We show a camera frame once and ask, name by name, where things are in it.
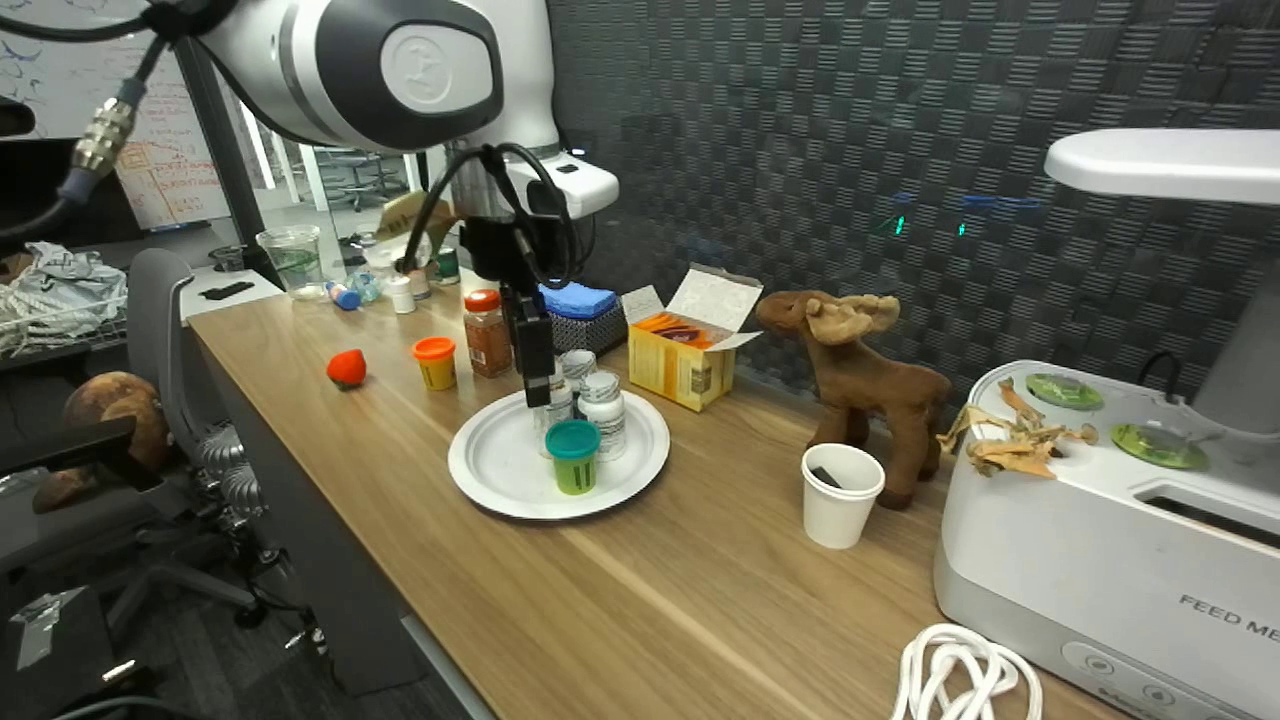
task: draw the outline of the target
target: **wooden countertop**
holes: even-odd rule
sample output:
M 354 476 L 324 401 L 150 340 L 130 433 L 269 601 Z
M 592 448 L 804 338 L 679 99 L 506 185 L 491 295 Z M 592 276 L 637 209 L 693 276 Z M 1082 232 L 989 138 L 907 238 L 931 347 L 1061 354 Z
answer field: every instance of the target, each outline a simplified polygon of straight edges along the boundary
M 451 433 L 517 375 L 477 381 L 462 358 L 462 389 L 424 393 L 410 360 L 424 331 L 462 338 L 456 294 L 414 316 L 281 295 L 192 327 L 502 717 L 890 717 L 902 648 L 940 619 L 946 483 L 878 510 L 854 554 L 807 545 L 814 415 L 763 393 L 699 415 L 651 401 L 671 456 L 643 495 L 522 523 L 447 481 Z M 369 358 L 359 393 L 324 375 L 342 347 Z M 1041 681 L 1054 717 L 1111 717 Z

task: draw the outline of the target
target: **blue object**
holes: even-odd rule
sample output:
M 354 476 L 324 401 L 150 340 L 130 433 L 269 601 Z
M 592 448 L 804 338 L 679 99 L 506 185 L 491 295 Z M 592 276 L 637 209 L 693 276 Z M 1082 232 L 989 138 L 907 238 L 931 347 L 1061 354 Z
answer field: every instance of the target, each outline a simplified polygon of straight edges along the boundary
M 587 460 L 599 451 L 599 433 L 587 419 L 561 419 L 545 435 L 552 460 Z
M 618 305 L 611 290 L 587 290 L 587 286 L 565 286 L 565 290 L 540 286 L 540 294 L 548 312 L 569 322 L 592 322 Z
M 355 312 L 359 310 L 359 290 L 335 290 L 334 294 L 334 310 L 342 310 L 342 312 Z

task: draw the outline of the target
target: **plastic container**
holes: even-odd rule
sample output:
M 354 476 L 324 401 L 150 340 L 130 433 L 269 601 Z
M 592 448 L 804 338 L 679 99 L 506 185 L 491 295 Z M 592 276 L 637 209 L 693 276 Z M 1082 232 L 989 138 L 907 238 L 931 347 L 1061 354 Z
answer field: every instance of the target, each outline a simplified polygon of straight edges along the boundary
M 545 448 L 552 456 L 558 489 L 565 495 L 586 495 L 597 489 L 599 433 L 592 425 L 565 419 L 548 433 Z
M 597 374 L 597 354 L 571 347 L 558 358 L 565 389 L 578 398 L 586 389 L 586 375 Z
M 414 345 L 414 358 L 421 364 L 421 375 L 434 393 L 451 393 L 456 389 L 456 368 L 451 368 L 451 340 L 447 338 L 424 338 Z
M 582 381 L 578 413 L 597 425 L 599 435 L 618 435 L 623 429 L 623 389 L 611 374 L 597 368 Z
M 502 290 L 477 290 L 464 295 L 464 331 L 477 375 L 502 375 L 513 368 L 513 331 Z

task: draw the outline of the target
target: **toy moose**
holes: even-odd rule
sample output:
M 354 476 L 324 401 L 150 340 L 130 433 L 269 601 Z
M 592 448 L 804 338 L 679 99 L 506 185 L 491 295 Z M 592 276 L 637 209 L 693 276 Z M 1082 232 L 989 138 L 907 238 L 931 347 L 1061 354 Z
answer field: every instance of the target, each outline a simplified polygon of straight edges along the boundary
M 895 295 L 772 294 L 758 305 L 763 331 L 798 338 L 807 354 L 822 405 L 814 443 L 865 443 L 872 413 L 885 415 L 892 460 L 882 510 L 907 510 L 916 481 L 940 466 L 937 425 L 953 385 L 919 364 L 902 364 L 865 345 L 902 316 Z

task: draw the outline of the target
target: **white paper cup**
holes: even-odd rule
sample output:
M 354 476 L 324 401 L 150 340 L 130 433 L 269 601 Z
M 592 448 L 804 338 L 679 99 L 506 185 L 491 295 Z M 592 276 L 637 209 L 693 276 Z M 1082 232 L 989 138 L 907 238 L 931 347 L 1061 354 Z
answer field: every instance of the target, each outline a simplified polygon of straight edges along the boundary
M 799 456 L 804 476 L 804 536 L 826 547 L 854 547 L 865 536 L 885 466 L 854 443 L 814 443 Z
M 410 276 L 390 276 L 386 280 L 386 295 L 392 300 L 396 316 L 415 312 L 415 295 L 414 295 Z

